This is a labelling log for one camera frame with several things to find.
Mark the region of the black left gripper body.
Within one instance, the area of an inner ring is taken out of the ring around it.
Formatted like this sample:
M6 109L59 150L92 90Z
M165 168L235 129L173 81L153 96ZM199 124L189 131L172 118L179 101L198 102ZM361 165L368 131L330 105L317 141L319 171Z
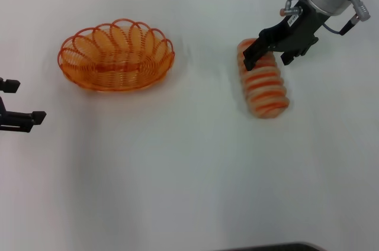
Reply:
M0 126L1 128L5 128L4 121L5 121L6 114L7 114L7 111L5 109L5 105L2 101L2 98L0 98Z

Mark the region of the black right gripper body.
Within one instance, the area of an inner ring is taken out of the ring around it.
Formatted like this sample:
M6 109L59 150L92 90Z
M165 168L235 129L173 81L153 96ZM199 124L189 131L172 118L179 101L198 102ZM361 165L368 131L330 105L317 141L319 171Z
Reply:
M258 36L258 52L291 52L302 50L314 42L315 32L329 19L313 8L308 0L296 1L295 7L301 9L297 18L285 17L273 27L263 29Z

